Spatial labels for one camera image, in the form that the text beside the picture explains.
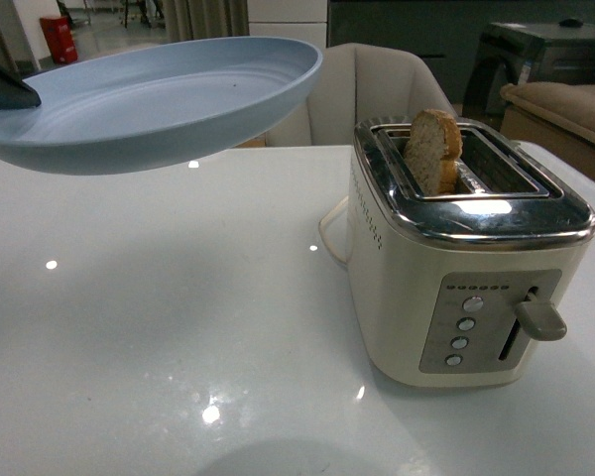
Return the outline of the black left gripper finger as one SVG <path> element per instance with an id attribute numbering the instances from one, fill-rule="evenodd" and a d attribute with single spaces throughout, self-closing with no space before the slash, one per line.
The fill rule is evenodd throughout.
<path id="1" fill-rule="evenodd" d="M 32 109 L 41 104 L 35 89 L 0 65 L 0 110 Z"/>

